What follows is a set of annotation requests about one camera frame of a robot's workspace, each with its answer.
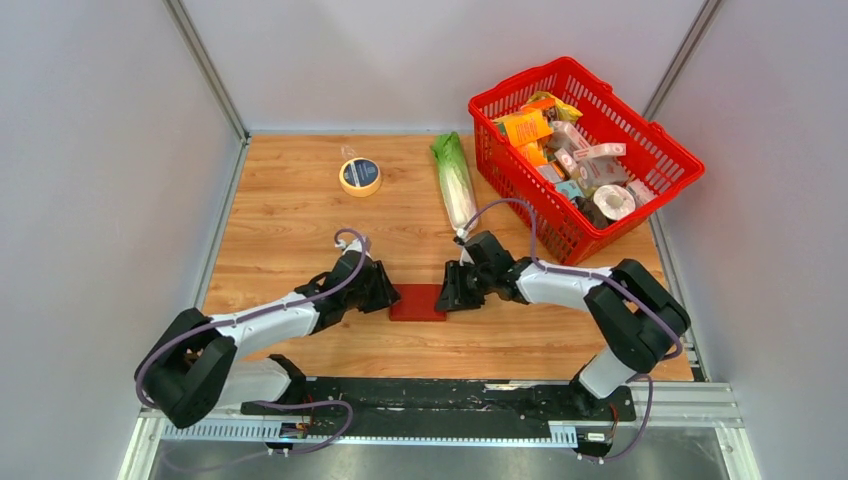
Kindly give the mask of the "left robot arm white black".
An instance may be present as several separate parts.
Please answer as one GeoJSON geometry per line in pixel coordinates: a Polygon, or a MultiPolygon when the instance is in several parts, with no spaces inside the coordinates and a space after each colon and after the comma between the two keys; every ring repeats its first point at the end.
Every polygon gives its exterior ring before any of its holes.
{"type": "Polygon", "coordinates": [[[382,262],[349,250],[284,297],[240,312],[206,316],[180,312],[134,374],[140,400],[178,428],[216,408],[268,401],[291,415],[304,405],[300,371],[288,360],[248,362],[246,356],[338,324],[350,310],[371,313],[396,304],[400,293],[382,262]]]}

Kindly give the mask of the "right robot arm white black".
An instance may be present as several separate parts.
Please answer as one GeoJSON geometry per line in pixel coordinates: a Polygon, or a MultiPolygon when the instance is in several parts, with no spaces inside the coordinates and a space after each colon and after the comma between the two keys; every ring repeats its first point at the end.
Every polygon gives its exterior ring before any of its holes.
{"type": "Polygon", "coordinates": [[[445,265],[437,311],[479,309],[495,294],[504,301],[559,305],[591,315],[606,346],[569,383],[570,404],[583,418],[598,417],[618,387],[682,351],[690,316],[636,260],[578,268],[534,256],[516,259],[489,231],[459,244],[460,258],[445,265]]]}

